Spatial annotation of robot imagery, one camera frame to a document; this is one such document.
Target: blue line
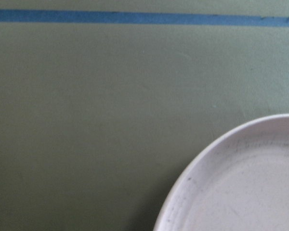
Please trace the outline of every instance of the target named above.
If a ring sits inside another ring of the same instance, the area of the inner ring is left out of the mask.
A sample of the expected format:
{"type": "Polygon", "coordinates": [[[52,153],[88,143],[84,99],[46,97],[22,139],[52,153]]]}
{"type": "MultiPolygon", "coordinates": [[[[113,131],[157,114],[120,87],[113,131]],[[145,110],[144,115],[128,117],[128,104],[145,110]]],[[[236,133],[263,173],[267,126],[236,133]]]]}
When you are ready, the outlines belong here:
{"type": "Polygon", "coordinates": [[[0,22],[289,27],[289,17],[46,10],[0,10],[0,22]]]}

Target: scratched plate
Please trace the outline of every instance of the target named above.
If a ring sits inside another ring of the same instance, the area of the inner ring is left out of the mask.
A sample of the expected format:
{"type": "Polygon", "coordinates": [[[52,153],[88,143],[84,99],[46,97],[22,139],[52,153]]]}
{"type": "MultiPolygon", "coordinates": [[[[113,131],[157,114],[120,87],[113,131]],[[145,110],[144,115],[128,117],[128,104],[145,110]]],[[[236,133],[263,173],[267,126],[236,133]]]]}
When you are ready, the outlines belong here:
{"type": "Polygon", "coordinates": [[[155,231],[289,231],[289,114],[221,136],[179,177],[155,231]]]}

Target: white plate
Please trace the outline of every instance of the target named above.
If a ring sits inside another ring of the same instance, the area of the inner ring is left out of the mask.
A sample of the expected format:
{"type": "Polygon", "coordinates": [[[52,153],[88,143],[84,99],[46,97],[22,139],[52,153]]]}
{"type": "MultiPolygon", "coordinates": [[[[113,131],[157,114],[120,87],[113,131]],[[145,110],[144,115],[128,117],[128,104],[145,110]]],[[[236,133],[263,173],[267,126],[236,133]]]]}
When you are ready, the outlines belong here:
{"type": "Polygon", "coordinates": [[[250,121],[202,151],[154,231],[289,231],[289,114],[250,121]]]}

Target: blue tape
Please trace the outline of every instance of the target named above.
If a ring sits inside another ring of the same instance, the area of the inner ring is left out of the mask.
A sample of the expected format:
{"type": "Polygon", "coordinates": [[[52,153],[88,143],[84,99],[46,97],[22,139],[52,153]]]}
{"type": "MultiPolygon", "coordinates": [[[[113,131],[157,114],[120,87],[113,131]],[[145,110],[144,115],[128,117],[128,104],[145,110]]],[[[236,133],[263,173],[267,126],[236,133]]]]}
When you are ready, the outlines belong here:
{"type": "Polygon", "coordinates": [[[186,13],[0,10],[0,22],[114,23],[289,27],[289,17],[186,13]]]}

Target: blue stripe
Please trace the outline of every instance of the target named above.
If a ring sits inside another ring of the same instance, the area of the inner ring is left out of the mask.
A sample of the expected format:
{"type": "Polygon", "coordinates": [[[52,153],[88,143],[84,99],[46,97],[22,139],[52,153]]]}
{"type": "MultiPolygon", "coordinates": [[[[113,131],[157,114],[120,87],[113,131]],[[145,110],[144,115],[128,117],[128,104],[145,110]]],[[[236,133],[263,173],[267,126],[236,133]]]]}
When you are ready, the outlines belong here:
{"type": "Polygon", "coordinates": [[[0,22],[115,23],[289,27],[289,17],[186,13],[0,10],[0,22]]]}

